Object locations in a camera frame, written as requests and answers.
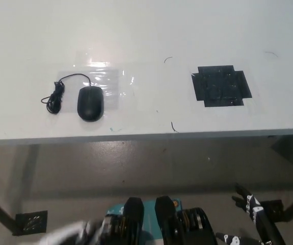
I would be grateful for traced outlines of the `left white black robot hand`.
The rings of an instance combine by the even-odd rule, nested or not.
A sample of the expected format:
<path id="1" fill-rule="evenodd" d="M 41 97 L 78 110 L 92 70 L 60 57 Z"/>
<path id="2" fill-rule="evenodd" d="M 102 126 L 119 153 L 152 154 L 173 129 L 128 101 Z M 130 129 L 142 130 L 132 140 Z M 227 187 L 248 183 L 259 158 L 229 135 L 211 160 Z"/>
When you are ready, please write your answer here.
<path id="1" fill-rule="evenodd" d="M 98 244 L 102 221 L 79 221 L 65 225 L 41 237 L 34 244 Z"/>

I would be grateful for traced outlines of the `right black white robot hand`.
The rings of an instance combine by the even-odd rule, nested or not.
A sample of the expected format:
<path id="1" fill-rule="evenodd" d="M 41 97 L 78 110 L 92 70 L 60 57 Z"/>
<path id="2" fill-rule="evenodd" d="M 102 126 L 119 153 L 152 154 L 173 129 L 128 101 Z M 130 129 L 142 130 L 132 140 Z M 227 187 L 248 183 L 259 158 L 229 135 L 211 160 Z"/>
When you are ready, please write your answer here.
<path id="1" fill-rule="evenodd" d="M 280 234 L 276 225 L 269 219 L 263 205 L 258 201 L 258 199 L 251 192 L 239 184 L 235 185 L 235 191 L 241 196 L 240 198 L 236 196 L 232 197 L 232 199 L 235 201 L 235 205 L 243 209 L 250 217 L 261 240 L 256 240 L 249 237 L 228 235 L 219 232 L 215 234 L 216 238 L 226 244 L 285 244 L 282 235 Z"/>

